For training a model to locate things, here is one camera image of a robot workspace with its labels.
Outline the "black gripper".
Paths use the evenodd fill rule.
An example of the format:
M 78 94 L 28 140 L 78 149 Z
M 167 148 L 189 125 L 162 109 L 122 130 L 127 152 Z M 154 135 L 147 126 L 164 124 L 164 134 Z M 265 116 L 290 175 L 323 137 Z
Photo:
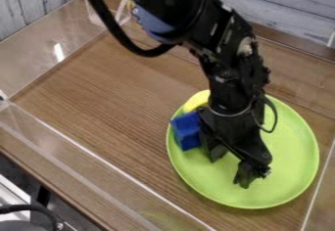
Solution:
M 209 107 L 201 107 L 197 113 L 205 153 L 211 162 L 217 162 L 227 152 L 239 158 L 234 184 L 247 189 L 258 177 L 269 175 L 273 162 L 251 113 L 217 115 Z

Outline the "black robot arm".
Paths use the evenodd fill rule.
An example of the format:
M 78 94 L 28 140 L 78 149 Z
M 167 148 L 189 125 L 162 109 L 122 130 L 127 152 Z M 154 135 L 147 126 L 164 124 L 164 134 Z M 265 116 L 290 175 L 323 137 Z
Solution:
M 135 18 L 154 39 L 185 46 L 198 58 L 210 84 L 209 103 L 197 108 L 199 137 L 214 162 L 239 158 L 234 184 L 249 188 L 271 171 L 262 140 L 265 111 L 273 107 L 253 27 L 222 0 L 131 0 Z

